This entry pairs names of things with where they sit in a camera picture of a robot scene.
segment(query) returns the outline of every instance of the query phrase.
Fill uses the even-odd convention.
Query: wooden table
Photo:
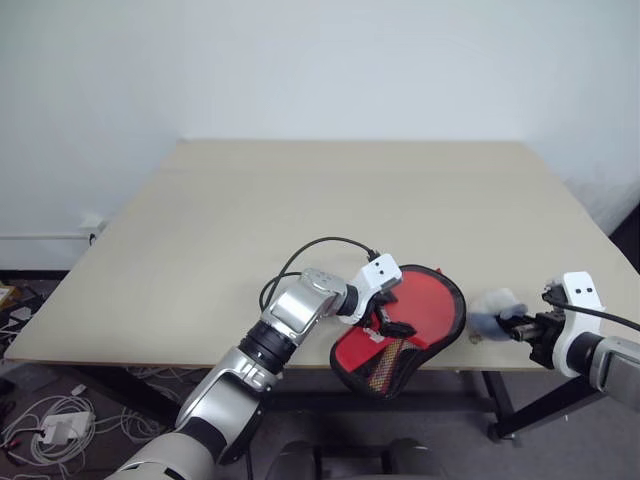
[[[638,322],[638,275],[543,161],[507,142],[181,143],[7,351],[30,362],[211,366],[259,317],[257,294],[302,244],[359,240],[440,267],[467,300],[509,287],[531,312],[545,282],[587,270],[608,311]],[[350,279],[355,247],[297,268]],[[291,365],[326,367],[345,327],[316,327]],[[605,334],[638,338],[603,323]],[[425,368],[538,369],[515,342],[465,332]]]

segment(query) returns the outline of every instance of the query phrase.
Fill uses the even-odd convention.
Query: red rubber paddle face
[[[405,322],[416,329],[408,341],[417,349],[428,352],[438,344],[435,355],[443,348],[442,342],[446,346],[460,334],[464,326],[464,298],[455,284],[439,272],[418,266],[402,270],[402,283],[392,289],[398,301],[386,304],[385,308],[392,321]],[[375,314],[372,320],[372,330],[377,330]],[[333,360],[343,371],[353,372],[395,340],[385,338],[376,342],[370,332],[353,327],[336,342]]]

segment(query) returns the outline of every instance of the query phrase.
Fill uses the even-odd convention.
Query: power strip
[[[40,441],[47,445],[64,445],[74,438],[82,438],[94,420],[95,415],[91,412],[49,415],[42,422],[45,433]]]

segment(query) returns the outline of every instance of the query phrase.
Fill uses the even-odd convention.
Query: black wire
[[[262,290],[260,291],[260,296],[258,297],[258,305],[260,306],[260,311],[262,312],[267,306],[264,303],[264,294],[267,293],[267,289],[276,281],[282,280],[284,277],[292,277],[294,275],[302,275],[301,272],[287,272],[283,275],[276,275],[271,280],[269,280]]]
[[[640,325],[638,325],[637,323],[633,323],[626,318],[622,318],[611,313],[591,310],[590,308],[576,307],[575,305],[569,305],[568,303],[558,302],[557,300],[553,300],[552,298],[550,298],[549,295],[543,295],[542,299],[548,304],[553,305],[554,307],[562,308],[564,310],[572,310],[579,313],[586,313],[587,315],[593,315],[594,317],[606,318],[607,320],[611,320],[612,322],[619,323],[620,325],[624,325],[625,327],[632,328],[633,330],[637,330],[638,332],[640,332]]]
[[[365,244],[360,243],[360,242],[356,242],[355,240],[351,240],[350,238],[345,238],[345,237],[321,237],[321,238],[316,238],[315,240],[312,240],[311,242],[307,243],[306,245],[303,245],[302,247],[300,247],[293,255],[291,255],[289,260],[287,260],[287,263],[284,264],[284,266],[282,267],[282,270],[280,270],[280,273],[276,277],[274,277],[275,280],[273,282],[273,286],[271,287],[271,290],[269,290],[269,295],[267,296],[267,299],[264,302],[264,305],[269,305],[269,302],[271,302],[271,299],[273,298],[273,294],[275,293],[276,288],[278,288],[278,284],[280,283],[280,279],[282,279],[284,277],[284,274],[287,272],[287,270],[289,269],[289,267],[291,266],[293,261],[296,258],[298,258],[298,256],[302,252],[304,252],[309,247],[313,247],[314,245],[317,245],[318,243],[329,242],[329,241],[345,242],[345,243],[350,243],[351,245],[355,245],[356,247],[360,247],[365,252],[367,252],[367,255],[368,255],[370,261],[373,260],[378,254],[375,250],[367,247]]]
[[[247,445],[247,451],[244,454],[244,460],[247,465],[247,480],[253,480],[253,462],[251,461],[251,444]]]

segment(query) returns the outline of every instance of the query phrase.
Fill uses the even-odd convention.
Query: gray carpet
[[[505,373],[505,380],[516,407],[563,382],[554,373]],[[410,388],[457,390],[468,388],[469,381],[480,385],[479,375],[454,372],[426,372],[416,377]],[[182,393],[190,384],[177,380],[156,381]],[[9,395],[17,403],[12,416],[35,400],[47,395],[68,394],[75,382],[61,378],[33,394],[14,391]],[[317,390],[341,388],[330,371],[293,370],[283,389],[312,385]],[[119,413],[120,406],[95,392],[86,396],[96,407],[98,417]],[[640,478],[640,415],[611,399],[591,404],[568,419],[560,419],[520,435],[522,447],[513,442],[495,444],[485,436],[490,416],[471,413],[374,413],[332,414],[271,413],[267,415],[252,442],[254,474],[264,479],[269,464],[280,448],[293,440],[322,445],[383,445],[396,438],[412,437],[430,447],[438,456],[449,478],[471,479],[619,479]],[[119,431],[99,435],[87,449],[85,470],[74,478],[97,480],[108,475],[138,447]],[[324,464],[327,478],[355,472],[377,473],[374,460],[330,459]],[[0,457],[0,475],[18,473],[57,474],[55,468],[16,468]],[[245,464],[219,467],[216,480],[245,479]]]

